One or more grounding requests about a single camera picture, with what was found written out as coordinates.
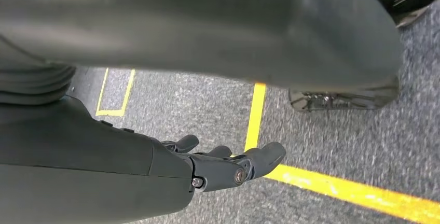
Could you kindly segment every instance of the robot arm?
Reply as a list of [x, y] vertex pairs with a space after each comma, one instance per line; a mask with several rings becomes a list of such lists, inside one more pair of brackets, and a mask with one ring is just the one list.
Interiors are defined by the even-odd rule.
[[195, 136], [159, 142], [91, 118], [77, 99], [0, 104], [1, 223], [125, 223], [180, 211], [195, 191], [237, 187], [272, 171], [279, 143], [230, 157], [189, 154]]

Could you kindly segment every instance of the yellow line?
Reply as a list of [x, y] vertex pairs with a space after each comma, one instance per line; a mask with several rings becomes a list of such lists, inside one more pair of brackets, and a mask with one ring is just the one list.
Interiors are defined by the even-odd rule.
[[125, 109], [127, 108], [127, 103], [128, 103], [128, 97], [130, 96], [130, 91], [131, 91], [131, 87], [133, 86], [133, 81], [134, 81], [134, 74], [135, 74], [135, 70], [132, 69], [131, 73], [130, 73], [130, 79], [128, 80], [128, 84], [127, 84], [127, 90], [125, 91], [125, 96], [124, 96], [124, 101], [122, 103], [122, 112], [124, 115], [125, 114]]
[[[264, 85], [255, 85], [245, 150], [258, 145], [265, 91]], [[440, 223], [438, 202], [284, 164], [280, 164], [265, 177], [406, 220], [426, 224]]]
[[266, 85], [262, 83], [255, 84], [244, 151], [257, 147], [265, 94]]
[[104, 86], [105, 86], [105, 81], [107, 80], [107, 75], [108, 75], [108, 68], [105, 70], [104, 79], [102, 80], [102, 87], [101, 87], [101, 93], [99, 94], [96, 116], [99, 115], [99, 111], [100, 111], [99, 108], [101, 107], [102, 94], [104, 93]]
[[131, 91], [131, 88], [133, 87], [135, 70], [134, 69], [131, 70], [130, 78], [129, 78], [128, 84], [127, 84], [127, 89], [126, 89], [125, 95], [124, 95], [124, 100], [122, 102], [122, 108], [119, 109], [119, 110], [100, 110], [102, 94], [104, 92], [105, 82], [107, 80], [107, 74], [108, 74], [108, 68], [107, 68], [107, 70], [105, 71], [105, 74], [104, 74], [104, 80], [102, 82], [101, 93], [100, 93], [99, 99], [98, 99], [98, 106], [97, 106], [96, 116], [107, 115], [107, 116], [122, 117], [125, 114], [125, 110], [126, 110], [127, 104], [128, 104], [128, 99], [130, 97], [130, 91]]

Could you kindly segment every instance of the bolt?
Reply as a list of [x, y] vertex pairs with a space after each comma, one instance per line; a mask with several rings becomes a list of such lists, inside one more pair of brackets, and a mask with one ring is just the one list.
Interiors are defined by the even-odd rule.
[[240, 168], [235, 172], [235, 183], [237, 185], [242, 185], [244, 183], [244, 180], [246, 179], [246, 172], [244, 171], [244, 169]]
[[191, 184], [196, 188], [200, 188], [203, 186], [203, 179], [193, 178]]

